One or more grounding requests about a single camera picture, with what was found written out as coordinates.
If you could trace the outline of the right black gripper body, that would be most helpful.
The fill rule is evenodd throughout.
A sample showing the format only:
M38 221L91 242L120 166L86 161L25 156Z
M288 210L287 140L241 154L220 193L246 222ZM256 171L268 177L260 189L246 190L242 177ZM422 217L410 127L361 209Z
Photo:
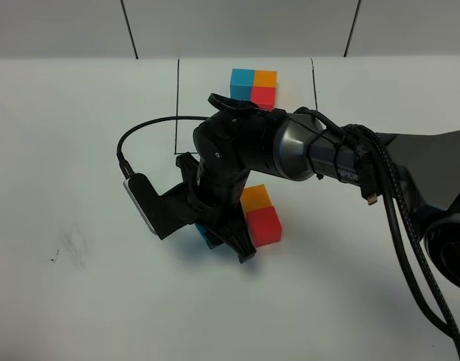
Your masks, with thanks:
M216 226L240 206L250 170L239 152L243 148L244 132L252 121L251 115L238 117L219 112L193 132L195 149L200 156L195 194L210 207L198 219L203 226Z

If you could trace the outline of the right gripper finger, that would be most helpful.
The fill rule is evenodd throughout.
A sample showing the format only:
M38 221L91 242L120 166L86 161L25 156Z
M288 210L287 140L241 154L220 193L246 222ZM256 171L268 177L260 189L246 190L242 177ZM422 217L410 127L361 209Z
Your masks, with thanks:
M205 240L207 242L207 246L210 249L214 249L214 248L224 244L224 242L218 236L214 235L210 231L205 232Z
M240 202L234 208L225 211L216 225L210 229L222 243L237 254L240 263L248 261L256 254Z

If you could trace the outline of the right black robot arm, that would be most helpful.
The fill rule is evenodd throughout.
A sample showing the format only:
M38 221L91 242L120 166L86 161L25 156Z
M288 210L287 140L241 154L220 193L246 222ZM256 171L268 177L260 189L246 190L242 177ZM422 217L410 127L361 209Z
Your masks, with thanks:
M440 135L380 133L417 238L437 270L460 288L460 130ZM327 126L307 108L292 113L220 111L193 132L198 180L221 199L234 175L259 171L292 181L327 176L377 196L370 141L357 125Z

